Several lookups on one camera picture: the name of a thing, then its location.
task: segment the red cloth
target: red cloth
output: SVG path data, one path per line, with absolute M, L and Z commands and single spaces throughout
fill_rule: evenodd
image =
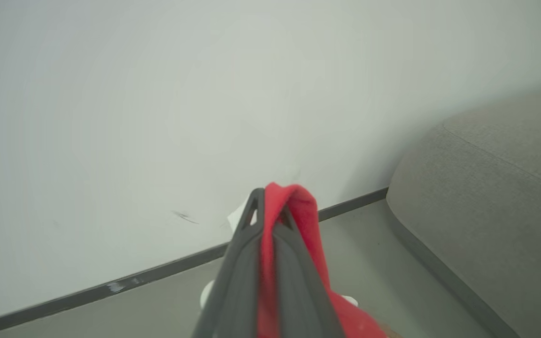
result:
M 258 337 L 278 338 L 277 292 L 275 289 L 275 256 L 272 229 L 283 206 L 287 204 L 302 238 L 325 285 L 329 299 L 348 338 L 385 338 L 375 320 L 352 305 L 341 295 L 331 291 L 329 272 L 318 231 L 316 200 L 302 186 L 282 187 L 271 183 L 264 191 L 264 233 L 260 248 L 260 293 L 258 297 Z

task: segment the folded red cloth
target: folded red cloth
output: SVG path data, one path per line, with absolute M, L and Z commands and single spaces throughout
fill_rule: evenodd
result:
M 260 248 L 260 293 L 258 298 L 258 337 L 278 338 L 277 291 L 272 229 L 283 207 L 289 207 L 304 244 L 325 285 L 329 299 L 348 338 L 385 338 L 375 320 L 341 295 L 331 291 L 329 272 L 318 230 L 318 210 L 314 197 L 298 184 L 282 187 L 272 183 L 264 190 L 264 233 Z

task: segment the wall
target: wall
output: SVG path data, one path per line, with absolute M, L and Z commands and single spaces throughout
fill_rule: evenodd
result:
M 539 85 L 541 1 L 0 1 L 0 315 L 226 241 L 270 180 L 384 188 Z

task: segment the gray floor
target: gray floor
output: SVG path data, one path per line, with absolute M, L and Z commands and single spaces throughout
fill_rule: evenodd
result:
M 491 337 L 400 244 L 385 201 L 321 223 L 333 290 L 404 338 Z M 0 331 L 0 338 L 188 337 L 222 259 L 156 283 Z

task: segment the baseboard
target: baseboard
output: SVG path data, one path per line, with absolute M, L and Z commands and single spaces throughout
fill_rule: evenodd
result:
M 388 188 L 384 188 L 361 197 L 356 197 L 356 199 L 322 209 L 318 212 L 318 220 L 328 220 L 329 218 L 385 199 L 387 190 Z M 198 265 L 223 257 L 227 247 L 228 243 L 220 244 L 219 246 L 183 257 L 176 261 L 171 261 L 170 263 L 146 271 L 138 272 L 131 276 L 126 276 L 106 284 L 79 291 L 36 306 L 24 308 L 17 312 L 9 313 L 8 315 L 0 317 L 0 330 L 9 329 L 10 327 L 51 316 L 62 311 L 71 310 L 72 308 L 99 301 L 123 293 L 124 291 L 135 289 L 135 287 L 156 282 L 157 280 L 172 276 L 179 272 L 195 268 Z

